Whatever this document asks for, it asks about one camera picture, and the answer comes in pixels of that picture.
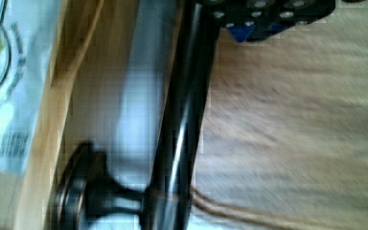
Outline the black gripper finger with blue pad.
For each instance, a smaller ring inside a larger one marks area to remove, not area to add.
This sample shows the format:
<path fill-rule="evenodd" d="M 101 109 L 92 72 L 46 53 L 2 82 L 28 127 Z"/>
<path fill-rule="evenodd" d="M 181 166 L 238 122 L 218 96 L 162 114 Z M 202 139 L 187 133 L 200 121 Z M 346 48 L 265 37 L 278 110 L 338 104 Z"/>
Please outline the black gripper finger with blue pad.
<path fill-rule="evenodd" d="M 335 0 L 196 0 L 239 43 L 260 42 L 329 16 Z"/>

